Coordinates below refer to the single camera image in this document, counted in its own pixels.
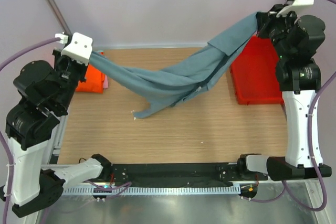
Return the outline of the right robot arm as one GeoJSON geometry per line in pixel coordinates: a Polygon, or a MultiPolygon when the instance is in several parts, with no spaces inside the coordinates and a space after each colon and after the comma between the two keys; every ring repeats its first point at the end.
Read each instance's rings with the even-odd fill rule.
{"type": "Polygon", "coordinates": [[[248,180],[255,173],[273,181],[330,177],[332,168],[319,150],[317,106],[321,70],[313,56],[325,41],[325,23],[312,15],[298,16],[287,4],[257,13],[257,36],[269,39],[279,60],[276,78],[285,105],[288,145],[285,156],[242,154],[236,172],[248,180]]]}

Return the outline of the grey-blue t shirt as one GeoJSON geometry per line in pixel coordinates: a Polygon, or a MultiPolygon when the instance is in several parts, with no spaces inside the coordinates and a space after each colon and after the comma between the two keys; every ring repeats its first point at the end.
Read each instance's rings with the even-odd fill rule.
{"type": "Polygon", "coordinates": [[[96,52],[91,54],[90,64],[147,100],[149,108],[133,112],[136,119],[143,119],[213,88],[257,28],[257,14],[252,13],[215,36],[185,60],[160,70],[121,66],[96,52]]]}

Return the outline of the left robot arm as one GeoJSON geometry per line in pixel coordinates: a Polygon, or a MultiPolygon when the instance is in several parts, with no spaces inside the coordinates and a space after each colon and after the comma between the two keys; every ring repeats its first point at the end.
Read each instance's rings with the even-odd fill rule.
{"type": "Polygon", "coordinates": [[[43,170],[44,151],[60,118],[68,114],[70,101],[87,66],[59,49],[54,64],[37,60],[25,65],[13,81],[21,95],[6,117],[6,135],[14,171],[2,187],[1,199],[10,196],[13,213],[22,218],[53,205],[65,189],[86,180],[106,182],[111,162],[100,154],[63,170],[43,170]]]}

